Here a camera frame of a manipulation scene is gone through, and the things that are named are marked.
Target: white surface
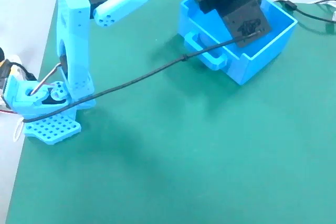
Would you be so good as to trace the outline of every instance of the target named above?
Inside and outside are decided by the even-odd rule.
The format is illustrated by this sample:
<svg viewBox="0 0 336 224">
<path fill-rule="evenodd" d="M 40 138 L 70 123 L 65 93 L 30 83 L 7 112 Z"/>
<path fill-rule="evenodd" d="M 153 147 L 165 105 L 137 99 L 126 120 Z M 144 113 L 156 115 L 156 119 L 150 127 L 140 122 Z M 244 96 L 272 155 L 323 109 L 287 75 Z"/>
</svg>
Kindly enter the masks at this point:
<svg viewBox="0 0 336 224">
<path fill-rule="evenodd" d="M 315 0 L 291 0 L 307 3 Z M 0 46 L 39 73 L 55 0 L 0 0 Z M 23 139 L 11 141 L 18 116 L 0 115 L 0 224 L 4 223 Z"/>
</svg>

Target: green mat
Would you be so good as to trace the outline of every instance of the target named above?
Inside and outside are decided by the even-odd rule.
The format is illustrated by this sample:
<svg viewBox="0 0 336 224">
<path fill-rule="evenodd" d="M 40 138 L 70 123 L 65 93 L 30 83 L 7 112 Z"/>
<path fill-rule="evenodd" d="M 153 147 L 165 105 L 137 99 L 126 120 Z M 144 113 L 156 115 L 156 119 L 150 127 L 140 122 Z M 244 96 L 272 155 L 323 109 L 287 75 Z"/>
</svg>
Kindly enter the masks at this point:
<svg viewBox="0 0 336 224">
<path fill-rule="evenodd" d="M 92 23 L 97 92 L 185 52 L 180 1 Z M 27 139 L 7 224 L 335 224 L 336 35 L 295 16 L 286 50 L 242 87 L 193 59 L 98 99 L 71 139 Z M 55 18 L 41 76 L 57 63 Z"/>
</svg>

